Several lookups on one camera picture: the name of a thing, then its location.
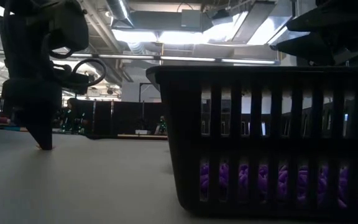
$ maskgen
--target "purple yarn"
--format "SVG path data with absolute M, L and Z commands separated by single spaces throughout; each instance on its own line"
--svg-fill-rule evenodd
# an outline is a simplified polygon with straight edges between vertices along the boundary
M 259 167 L 259 178 L 258 178 L 258 188 L 260 193 L 260 200 L 263 202 L 267 198 L 267 189 L 268 189 L 268 172 L 269 169 L 266 165 L 261 165 Z M 208 176 L 209 174 L 209 165 L 203 164 L 200 167 L 200 184 L 201 192 L 208 191 Z M 339 173 L 339 197 L 338 205 L 340 208 L 347 207 L 347 175 L 348 169 L 342 168 Z M 278 191 L 277 196 L 279 200 L 285 200 L 287 195 L 287 181 L 288 181 L 288 171 L 287 166 L 281 166 L 278 172 Z M 318 177 L 318 203 L 321 204 L 324 198 L 324 195 L 327 191 L 327 181 L 328 181 L 328 167 L 322 166 L 321 172 Z M 227 188 L 229 184 L 229 166 L 221 164 L 219 168 L 219 188 L 224 194 L 227 193 Z M 248 184 L 248 166 L 246 164 L 241 164 L 239 167 L 239 196 L 246 197 L 247 195 L 247 184 Z M 306 202 L 306 193 L 308 185 L 308 168 L 307 166 L 301 166 L 298 171 L 298 182 L 297 182 L 297 195 L 298 201 L 303 203 Z

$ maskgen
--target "ceiling light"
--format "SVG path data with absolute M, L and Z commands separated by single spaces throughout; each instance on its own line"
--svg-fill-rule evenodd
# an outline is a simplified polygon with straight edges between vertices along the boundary
M 156 42 L 157 36 L 151 31 L 112 30 L 117 40 L 127 43 Z
M 290 16 L 269 16 L 256 30 L 247 44 L 266 44 L 290 19 Z
M 208 40 L 200 32 L 165 31 L 159 42 L 164 44 L 202 44 Z
M 276 62 L 268 60 L 251 60 L 251 59 L 222 59 L 226 63 L 249 63 L 258 65 L 274 65 Z
M 181 61 L 192 61 L 192 62 L 214 62 L 215 58 L 198 58 L 198 57 L 171 57 L 161 56 L 161 60 L 181 60 Z

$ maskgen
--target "overhead fixture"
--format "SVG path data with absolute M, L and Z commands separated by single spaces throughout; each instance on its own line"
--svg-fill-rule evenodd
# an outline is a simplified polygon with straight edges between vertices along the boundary
M 268 60 L 251 60 L 251 59 L 222 59 L 222 62 L 226 63 L 248 63 L 248 64 L 258 64 L 258 65 L 274 65 L 274 61 L 268 61 Z
M 230 16 L 229 12 L 225 9 L 219 10 L 213 17 L 212 17 L 212 24 L 214 26 L 219 24 L 225 24 L 233 22 L 233 18 Z
M 107 94 L 112 95 L 114 93 L 113 88 L 107 89 Z
M 161 56 L 161 60 L 185 60 L 188 62 L 214 62 L 215 58 Z
M 157 36 L 151 31 L 112 30 L 117 40 L 127 43 L 156 42 Z
M 164 44 L 202 44 L 208 40 L 200 32 L 164 31 L 159 40 Z
M 290 16 L 269 16 L 248 41 L 248 45 L 264 45 L 291 19 Z
M 232 27 L 231 31 L 226 36 L 225 41 L 229 41 L 229 40 L 233 39 L 233 37 L 235 36 L 237 31 L 240 29 L 240 26 L 242 25 L 242 23 L 246 19 L 247 15 L 248 15 L 248 11 L 242 12 L 240 14 L 237 14 L 237 15 L 233 16 L 233 21 L 234 21 L 233 23 L 234 24 L 233 24 L 233 27 Z

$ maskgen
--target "ceiling pipe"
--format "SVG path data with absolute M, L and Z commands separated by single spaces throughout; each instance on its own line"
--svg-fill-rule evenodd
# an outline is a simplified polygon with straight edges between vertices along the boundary
M 134 24 L 129 17 L 129 6 L 125 0 L 106 0 L 106 2 L 108 5 L 108 10 L 114 18 L 112 22 L 113 24 L 122 22 L 131 28 L 134 27 Z
M 4 56 L 4 52 L 0 50 L 0 56 Z M 162 56 L 162 55 L 124 55 L 124 54 L 77 54 L 74 53 L 69 58 L 114 58 L 114 59 L 130 59 L 130 60 L 168 60 L 182 62 L 214 62 L 214 63 L 243 63 L 253 65 L 280 65 L 277 60 L 258 60 L 246 58 L 212 58 L 212 57 L 179 57 L 179 56 Z

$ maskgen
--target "table surface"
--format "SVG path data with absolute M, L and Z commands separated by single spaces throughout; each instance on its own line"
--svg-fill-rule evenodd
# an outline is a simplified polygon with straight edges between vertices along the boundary
M 0 223 L 293 223 L 198 218 L 178 203 L 166 141 L 0 130 Z

